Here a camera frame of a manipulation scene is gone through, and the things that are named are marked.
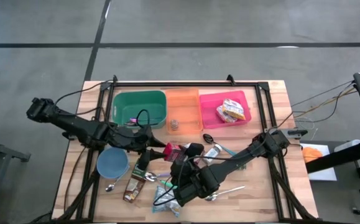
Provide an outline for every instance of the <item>wooden tabletop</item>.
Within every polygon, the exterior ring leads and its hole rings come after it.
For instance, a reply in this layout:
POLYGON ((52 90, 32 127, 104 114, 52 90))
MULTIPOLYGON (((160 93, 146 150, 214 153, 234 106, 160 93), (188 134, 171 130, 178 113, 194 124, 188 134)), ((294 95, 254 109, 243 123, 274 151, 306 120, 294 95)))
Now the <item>wooden tabletop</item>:
MULTIPOLYGON (((274 105, 277 123, 281 123, 291 112, 289 98, 287 95, 285 82, 282 80, 267 81, 270 85, 272 102, 274 105)), ((83 89, 89 88, 98 82, 85 82, 83 89)), ((140 90, 167 90, 170 87, 125 87, 115 88, 114 96, 125 91, 140 90)), ((259 108, 256 100, 256 91, 254 87, 200 87, 199 94, 219 93, 224 91, 242 90, 245 93, 251 112, 251 121, 242 126, 231 126, 227 128, 204 129, 200 134, 194 135, 169 135, 166 127, 154 129, 154 135, 157 139, 167 143, 186 144, 188 142, 198 142, 209 149, 211 145, 204 142, 202 134, 212 135, 216 142, 227 148, 239 152, 246 148, 251 139, 262 132, 259 108)), ((96 107, 99 87, 83 92, 80 97, 78 113, 88 111, 96 107)), ((264 92, 262 92, 265 106, 265 115, 267 123, 270 125, 267 105, 264 92)), ((104 97, 103 105, 106 105, 107 96, 104 97)), ((81 115, 85 119, 91 119, 94 112, 81 115)), ((293 116, 290 117, 281 128, 294 128, 293 116)), ((75 161, 78 158, 83 147, 77 141, 71 141, 68 147, 65 165, 63 168, 61 181, 53 209, 53 218, 59 217, 63 213, 63 200, 65 190, 68 185, 75 161)), ((82 154, 80 163, 73 177, 69 194, 67 197, 67 206, 73 201, 81 187, 81 180, 85 168, 87 150, 82 154)), ((138 155, 136 153, 127 154, 131 169, 134 167, 138 155)), ((288 153, 285 156, 285 163, 290 181, 290 188, 303 204, 303 206, 314 216, 318 216, 315 207, 310 181, 302 157, 302 152, 298 146, 289 146, 288 153)), ((151 161, 148 170, 156 174, 169 172, 170 162, 163 160, 151 161)), ((275 209, 274 195, 269 174, 267 159, 259 157, 247 163, 246 170, 237 170, 229 174, 226 180, 221 183, 219 190, 229 190, 234 187, 245 185, 246 188, 238 190, 231 194, 222 195, 214 202, 206 202, 203 199, 196 198, 181 208, 180 216, 176 218, 170 211, 152 213, 152 202, 158 183, 146 182, 144 188, 136 198, 134 203, 125 202, 122 197, 127 181, 131 172, 127 174, 116 184, 112 192, 105 192, 105 187, 112 184, 113 180, 100 179, 98 198, 96 201, 95 222, 272 222, 277 221, 277 212, 275 209)), ((91 191, 86 196, 84 216, 88 214, 91 191)), ((288 217, 285 196, 281 190, 282 205, 285 217, 288 217)))

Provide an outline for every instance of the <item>translucent orange bin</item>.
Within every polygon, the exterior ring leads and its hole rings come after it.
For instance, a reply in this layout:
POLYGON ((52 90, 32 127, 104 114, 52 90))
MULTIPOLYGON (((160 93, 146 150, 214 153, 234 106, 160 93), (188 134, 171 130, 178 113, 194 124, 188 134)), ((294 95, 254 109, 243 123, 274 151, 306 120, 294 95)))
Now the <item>translucent orange bin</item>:
POLYGON ((169 134, 196 134, 203 129, 200 111, 199 90, 182 88, 166 90, 167 118, 166 127, 169 134), (170 125, 172 120, 178 121, 177 129, 170 125))

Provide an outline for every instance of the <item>concrete floor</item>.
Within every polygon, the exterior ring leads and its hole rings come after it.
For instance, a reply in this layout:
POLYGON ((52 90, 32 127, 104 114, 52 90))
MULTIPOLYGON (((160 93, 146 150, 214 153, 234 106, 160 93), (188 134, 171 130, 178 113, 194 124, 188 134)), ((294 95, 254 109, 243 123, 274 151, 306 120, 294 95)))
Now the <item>concrete floor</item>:
MULTIPOLYGON (((94 42, 103 4, 0 0, 0 43, 94 42)), ((360 0, 115 0, 101 41, 360 42, 360 0)), ((10 166, 0 193, 0 223, 29 222, 52 208, 68 142, 61 130, 28 120, 25 111, 33 97, 57 99, 80 89, 90 53, 0 49, 0 142, 32 153, 27 164, 10 166)), ((91 79, 116 74, 120 80, 222 80, 232 74, 238 80, 285 80, 296 103, 352 80, 355 72, 360 72, 360 48, 100 49, 91 79)), ((306 110, 340 90, 294 110, 306 110)), ((75 111, 77 103, 73 96, 60 106, 75 111)), ((332 109, 308 117, 324 118, 332 109)), ((360 139, 358 95, 341 99, 334 116, 315 128, 316 140, 360 139)), ((304 138, 312 137, 313 131, 304 138)), ((353 193, 328 198, 325 189, 313 183, 321 218, 360 223, 343 203, 353 201, 353 193)))

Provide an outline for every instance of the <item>light blue plastic cup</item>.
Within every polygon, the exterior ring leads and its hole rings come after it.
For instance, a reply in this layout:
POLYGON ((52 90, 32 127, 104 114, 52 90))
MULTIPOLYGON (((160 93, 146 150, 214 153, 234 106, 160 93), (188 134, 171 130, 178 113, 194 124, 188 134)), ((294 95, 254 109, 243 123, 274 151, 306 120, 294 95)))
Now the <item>light blue plastic cup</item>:
POLYGON ((129 160, 124 149, 105 149, 97 160, 99 174, 107 179, 120 179, 129 169, 129 160))

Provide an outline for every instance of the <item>clear plastic bag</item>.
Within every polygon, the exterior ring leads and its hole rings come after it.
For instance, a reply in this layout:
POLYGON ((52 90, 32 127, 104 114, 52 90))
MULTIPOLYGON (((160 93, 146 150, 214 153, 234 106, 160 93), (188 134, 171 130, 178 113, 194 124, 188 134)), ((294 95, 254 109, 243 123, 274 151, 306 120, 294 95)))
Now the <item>clear plastic bag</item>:
MULTIPOLYGON (((156 189, 156 193, 155 193, 155 198, 154 201, 161 196, 162 194, 164 194, 166 192, 166 190, 161 187, 161 186, 157 186, 156 189)), ((156 203, 162 203, 162 202, 166 202, 170 199, 174 198, 173 196, 173 190, 171 190, 169 193, 163 195, 160 199, 158 199, 158 201, 156 201, 156 203)), ((174 215, 176 217, 179 216, 180 214, 180 205, 178 204, 177 200, 172 200, 170 202, 167 202, 163 205, 158 205, 158 206, 152 206, 152 213, 156 213, 156 212, 164 212, 164 211, 169 211, 171 210, 174 215)))

